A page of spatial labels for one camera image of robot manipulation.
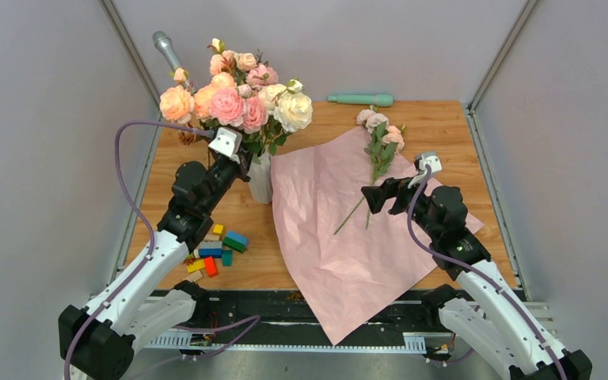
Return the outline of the pink wrapping paper sheet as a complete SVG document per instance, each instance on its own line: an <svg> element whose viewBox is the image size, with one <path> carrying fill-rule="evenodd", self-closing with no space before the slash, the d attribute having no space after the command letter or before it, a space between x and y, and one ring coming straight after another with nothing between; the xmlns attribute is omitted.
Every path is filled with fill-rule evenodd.
<svg viewBox="0 0 608 380"><path fill-rule="evenodd" d="M287 269L331 344L338 345L435 269L429 237L404 215L368 216L369 134L272 159L272 207Z"/></svg>

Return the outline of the white ribbed vase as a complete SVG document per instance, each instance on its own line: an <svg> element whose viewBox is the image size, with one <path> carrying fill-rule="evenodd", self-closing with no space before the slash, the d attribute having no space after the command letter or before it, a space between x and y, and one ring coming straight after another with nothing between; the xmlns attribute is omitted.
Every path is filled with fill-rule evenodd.
<svg viewBox="0 0 608 380"><path fill-rule="evenodd" d="M249 190L252 198L262 204L270 204L272 202L272 156L269 153L264 153L261 156L255 156L251 161L248 171L250 181L248 182Z"/></svg>

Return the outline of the pink rose flower stem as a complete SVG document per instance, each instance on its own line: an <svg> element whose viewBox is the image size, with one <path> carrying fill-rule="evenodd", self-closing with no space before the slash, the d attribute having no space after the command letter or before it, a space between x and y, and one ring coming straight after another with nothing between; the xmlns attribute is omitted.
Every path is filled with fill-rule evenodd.
<svg viewBox="0 0 608 380"><path fill-rule="evenodd" d="M255 160L264 155L265 142L261 134L269 114L257 96L244 98L237 88L214 88L208 101L206 127L231 127L240 131Z"/></svg>

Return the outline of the purple flower bouquet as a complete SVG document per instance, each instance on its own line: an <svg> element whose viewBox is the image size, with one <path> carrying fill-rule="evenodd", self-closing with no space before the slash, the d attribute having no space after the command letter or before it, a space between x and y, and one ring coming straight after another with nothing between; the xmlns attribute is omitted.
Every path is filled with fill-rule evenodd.
<svg viewBox="0 0 608 380"><path fill-rule="evenodd" d="M370 135L370 142L363 151L370 163L370 185L374 185L381 176L387 174L394 157L403 150L404 128L392 125L388 117L377 112L377 107L373 105L358 114L356 123Z"/></svg>

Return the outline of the white rose flower stem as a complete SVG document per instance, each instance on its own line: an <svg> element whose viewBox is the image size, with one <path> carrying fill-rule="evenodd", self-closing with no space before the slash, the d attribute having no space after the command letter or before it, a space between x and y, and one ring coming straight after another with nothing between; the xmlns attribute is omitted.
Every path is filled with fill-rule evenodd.
<svg viewBox="0 0 608 380"><path fill-rule="evenodd" d="M267 123L260 129L260 153L275 155L288 137L307 128L313 118L314 107L303 92L303 84L291 79L287 84L263 87L257 96L267 110Z"/></svg>

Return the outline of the brown rose flower stem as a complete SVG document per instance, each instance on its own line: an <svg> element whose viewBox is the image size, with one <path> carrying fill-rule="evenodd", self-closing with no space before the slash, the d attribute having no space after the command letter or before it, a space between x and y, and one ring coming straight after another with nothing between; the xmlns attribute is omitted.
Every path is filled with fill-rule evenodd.
<svg viewBox="0 0 608 380"><path fill-rule="evenodd" d="M197 134L191 133L190 131L179 131L177 134L177 138L179 139L179 142L184 146L190 146L204 139L203 136L199 137Z"/></svg>

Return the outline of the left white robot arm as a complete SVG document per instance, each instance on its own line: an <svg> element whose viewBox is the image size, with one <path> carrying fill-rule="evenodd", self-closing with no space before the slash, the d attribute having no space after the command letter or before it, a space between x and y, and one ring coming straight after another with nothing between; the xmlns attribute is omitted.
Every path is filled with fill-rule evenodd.
<svg viewBox="0 0 608 380"><path fill-rule="evenodd" d="M133 358L175 325L205 325L211 306L200 288L185 281L161 301L144 302L155 287L197 248L214 222L211 213L236 180L247 181L252 155L218 154L209 168L198 161L181 165L173 197L140 254L97 297L82 308L68 306L59 316L63 377L77 368L93 379L119 379Z"/></svg>

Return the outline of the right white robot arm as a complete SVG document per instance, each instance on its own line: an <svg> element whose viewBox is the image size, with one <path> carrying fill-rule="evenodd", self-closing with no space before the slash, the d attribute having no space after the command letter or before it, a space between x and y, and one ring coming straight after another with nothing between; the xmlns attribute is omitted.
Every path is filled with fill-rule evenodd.
<svg viewBox="0 0 608 380"><path fill-rule="evenodd" d="M507 285L489 251L466 225L468 209L457 187L440 185L426 194L425 183L389 178L361 189L370 212L387 200L391 215L405 213L410 234L418 226L430 238L415 243L477 303L472 307L448 285L428 292L420 319L430 330L446 328L461 337L503 379L589 379L592 363L568 350Z"/></svg>

